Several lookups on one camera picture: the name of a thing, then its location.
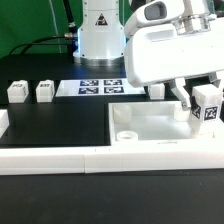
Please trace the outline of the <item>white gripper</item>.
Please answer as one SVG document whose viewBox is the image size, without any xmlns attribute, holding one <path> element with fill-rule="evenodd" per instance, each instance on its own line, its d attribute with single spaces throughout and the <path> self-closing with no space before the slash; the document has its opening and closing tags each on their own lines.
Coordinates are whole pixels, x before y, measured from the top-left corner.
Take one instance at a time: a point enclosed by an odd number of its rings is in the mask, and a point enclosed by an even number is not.
<svg viewBox="0 0 224 224">
<path fill-rule="evenodd" d="M 191 108 L 184 78 L 210 73 L 210 83 L 222 90 L 224 19 L 210 25 L 210 31 L 186 35 L 178 35 L 172 24 L 138 30 L 125 47 L 128 82 L 140 87 L 171 80 L 170 89 L 184 111 Z"/>
</svg>

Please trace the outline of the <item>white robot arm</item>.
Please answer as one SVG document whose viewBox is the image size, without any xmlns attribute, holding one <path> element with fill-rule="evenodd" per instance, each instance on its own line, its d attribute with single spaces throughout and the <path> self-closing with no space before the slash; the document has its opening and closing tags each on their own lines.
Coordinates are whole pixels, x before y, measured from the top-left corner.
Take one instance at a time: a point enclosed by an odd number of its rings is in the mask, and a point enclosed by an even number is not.
<svg viewBox="0 0 224 224">
<path fill-rule="evenodd" d="M 207 76 L 221 90 L 224 83 L 224 18 L 209 10 L 208 0 L 143 0 L 126 23 L 119 21 L 116 0 L 82 0 L 74 60 L 111 65 L 123 60 L 134 87 L 166 83 L 191 107 L 187 79 Z"/>
</svg>

